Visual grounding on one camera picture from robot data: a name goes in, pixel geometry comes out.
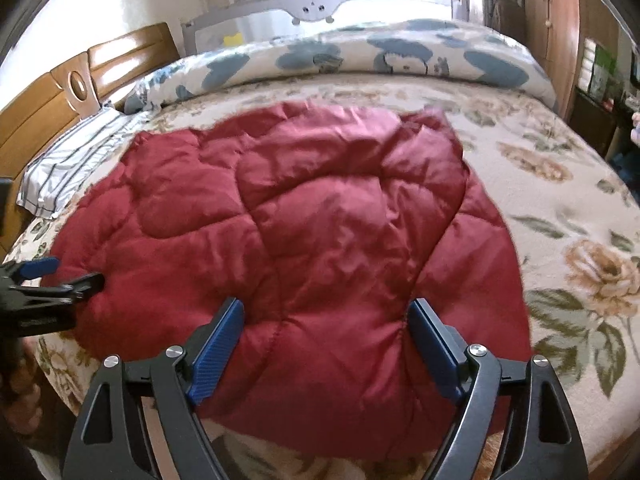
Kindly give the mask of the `left hand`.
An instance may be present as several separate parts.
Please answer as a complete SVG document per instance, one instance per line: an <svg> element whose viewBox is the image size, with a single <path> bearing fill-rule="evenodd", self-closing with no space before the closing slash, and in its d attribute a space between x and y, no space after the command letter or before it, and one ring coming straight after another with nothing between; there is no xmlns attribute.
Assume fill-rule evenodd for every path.
<svg viewBox="0 0 640 480"><path fill-rule="evenodd" d="M20 341L21 351L9 376L11 399L1 401L1 413L9 427L20 436L30 436L41 422L41 391L36 375L38 364L28 342Z"/></svg>

